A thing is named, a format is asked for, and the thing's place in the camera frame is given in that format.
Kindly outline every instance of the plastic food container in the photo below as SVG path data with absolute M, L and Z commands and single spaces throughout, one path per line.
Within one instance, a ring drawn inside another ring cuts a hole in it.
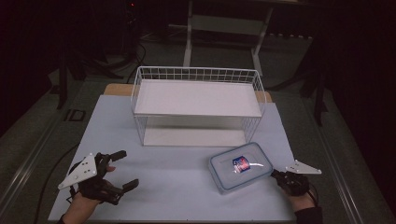
M 241 189 L 274 171 L 257 143 L 248 143 L 210 158 L 209 170 L 220 193 Z

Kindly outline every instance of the white table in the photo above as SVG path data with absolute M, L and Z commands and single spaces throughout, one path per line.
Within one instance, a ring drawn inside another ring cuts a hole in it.
M 295 219 L 287 198 L 272 177 L 221 195 L 208 169 L 209 158 L 228 147 L 143 147 L 131 112 L 130 97 L 102 95 L 71 165 L 90 152 L 126 150 L 106 179 L 121 188 L 135 178 L 140 185 L 119 205 L 98 206 L 90 220 L 115 222 L 264 222 Z M 269 103 L 255 135 L 275 168 L 293 163 L 289 142 L 274 103 Z M 59 192 L 49 214 L 57 221 L 69 203 Z

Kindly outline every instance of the label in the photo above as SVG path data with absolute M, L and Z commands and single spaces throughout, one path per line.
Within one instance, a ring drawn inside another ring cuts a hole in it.
M 235 171 L 239 173 L 244 173 L 246 170 L 250 169 L 250 164 L 248 163 L 248 160 L 241 156 L 236 159 L 233 159 L 233 168 Z

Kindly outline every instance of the white wire basket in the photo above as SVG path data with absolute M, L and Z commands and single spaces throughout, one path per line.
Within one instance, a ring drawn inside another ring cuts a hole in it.
M 256 70 L 141 66 L 132 111 L 144 146 L 237 147 L 265 111 Z

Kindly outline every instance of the wooden edge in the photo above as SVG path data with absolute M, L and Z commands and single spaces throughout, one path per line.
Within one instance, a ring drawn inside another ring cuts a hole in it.
M 111 83 L 106 86 L 104 95 L 120 95 L 120 96 L 130 96 L 132 94 L 133 84 L 120 84 L 120 83 Z M 256 97 L 259 101 L 263 101 L 262 93 L 256 92 Z M 268 103 L 272 103 L 271 94 L 266 91 L 265 98 Z

